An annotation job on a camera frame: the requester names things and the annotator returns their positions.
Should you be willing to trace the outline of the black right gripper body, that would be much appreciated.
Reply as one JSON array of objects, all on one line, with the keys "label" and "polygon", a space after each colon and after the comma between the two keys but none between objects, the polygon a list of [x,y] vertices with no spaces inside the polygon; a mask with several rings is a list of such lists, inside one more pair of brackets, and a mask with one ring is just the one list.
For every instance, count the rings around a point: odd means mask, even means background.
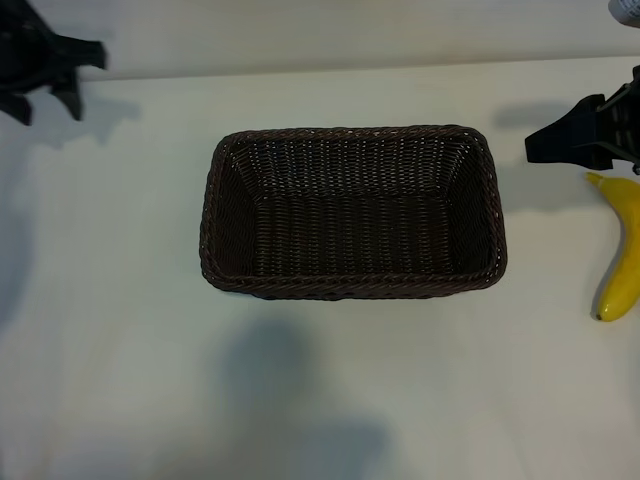
[{"label": "black right gripper body", "polygon": [[602,120],[604,148],[613,158],[632,164],[639,174],[639,68],[632,69],[632,79],[624,83],[598,108]]}]

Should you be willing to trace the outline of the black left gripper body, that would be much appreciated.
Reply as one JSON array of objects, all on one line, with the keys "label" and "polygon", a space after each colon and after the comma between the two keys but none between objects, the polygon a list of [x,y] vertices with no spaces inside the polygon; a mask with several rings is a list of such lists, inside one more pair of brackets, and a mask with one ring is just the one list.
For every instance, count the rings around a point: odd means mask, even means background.
[{"label": "black left gripper body", "polygon": [[27,1],[1,3],[1,111],[23,125],[32,123],[26,95],[43,86],[59,93],[68,86],[68,53]]}]

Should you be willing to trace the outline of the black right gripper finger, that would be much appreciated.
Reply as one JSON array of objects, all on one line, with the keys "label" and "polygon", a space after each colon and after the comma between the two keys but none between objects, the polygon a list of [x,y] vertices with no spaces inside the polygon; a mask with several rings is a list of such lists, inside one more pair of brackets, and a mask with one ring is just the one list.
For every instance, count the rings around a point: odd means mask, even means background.
[{"label": "black right gripper finger", "polygon": [[527,148],[572,148],[591,145],[598,139],[598,108],[605,103],[604,94],[581,99],[567,114],[529,135]]},{"label": "black right gripper finger", "polygon": [[613,159],[599,146],[559,146],[555,144],[526,145],[527,161],[534,164],[571,164],[589,170],[605,171],[613,168]]}]

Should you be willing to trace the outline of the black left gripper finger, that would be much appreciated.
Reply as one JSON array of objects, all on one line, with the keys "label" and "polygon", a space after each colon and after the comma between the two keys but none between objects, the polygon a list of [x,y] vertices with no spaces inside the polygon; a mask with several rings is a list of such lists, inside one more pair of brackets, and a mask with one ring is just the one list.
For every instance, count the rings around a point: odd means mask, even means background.
[{"label": "black left gripper finger", "polygon": [[51,67],[54,70],[66,71],[82,66],[107,69],[108,55],[102,42],[53,37],[51,49]]},{"label": "black left gripper finger", "polygon": [[65,106],[74,120],[82,120],[83,101],[75,69],[64,72],[53,80],[52,95]]}]

